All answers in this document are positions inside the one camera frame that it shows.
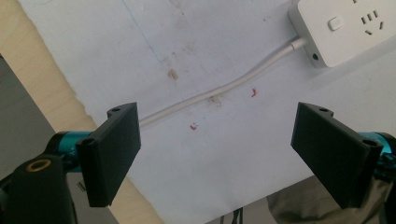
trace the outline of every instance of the brass insert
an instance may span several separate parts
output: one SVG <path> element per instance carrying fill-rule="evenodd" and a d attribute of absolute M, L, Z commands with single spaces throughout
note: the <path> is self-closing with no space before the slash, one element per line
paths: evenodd
<path fill-rule="evenodd" d="M 34 161 L 32 163 L 30 163 L 27 167 L 26 167 L 26 171 L 27 172 L 38 172 L 38 171 L 42 171 L 44 169 L 46 169 L 47 167 L 49 167 L 51 164 L 50 160 L 39 160 L 39 161 Z"/>

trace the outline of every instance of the power switch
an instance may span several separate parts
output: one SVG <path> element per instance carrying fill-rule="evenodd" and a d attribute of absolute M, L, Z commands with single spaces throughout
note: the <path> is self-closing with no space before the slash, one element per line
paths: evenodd
<path fill-rule="evenodd" d="M 343 27 L 343 25 L 344 25 L 343 19 L 341 19 L 340 17 L 336 17 L 329 21 L 329 28 L 332 31 L 336 31 L 340 29 L 341 27 Z"/>

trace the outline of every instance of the gray cloth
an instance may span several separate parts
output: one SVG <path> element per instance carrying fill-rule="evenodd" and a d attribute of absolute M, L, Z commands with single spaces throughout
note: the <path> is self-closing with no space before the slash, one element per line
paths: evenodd
<path fill-rule="evenodd" d="M 375 224 L 383 223 L 380 214 L 389 186 L 389 183 L 373 179 L 361 208 L 341 209 L 315 176 L 267 199 L 279 224 Z"/>

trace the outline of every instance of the white power strip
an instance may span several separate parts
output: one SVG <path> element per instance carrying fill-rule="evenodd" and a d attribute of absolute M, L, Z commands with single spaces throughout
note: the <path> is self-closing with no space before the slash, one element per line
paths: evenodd
<path fill-rule="evenodd" d="M 335 67 L 396 35 L 396 0 L 293 0 L 289 16 L 316 67 Z"/>

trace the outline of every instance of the wooden table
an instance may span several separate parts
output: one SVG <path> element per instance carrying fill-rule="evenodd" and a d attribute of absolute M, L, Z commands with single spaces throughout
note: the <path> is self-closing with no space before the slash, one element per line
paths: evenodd
<path fill-rule="evenodd" d="M 96 128 L 17 0 L 0 1 L 0 53 L 56 132 Z M 163 223 L 127 179 L 110 210 L 119 223 Z"/>

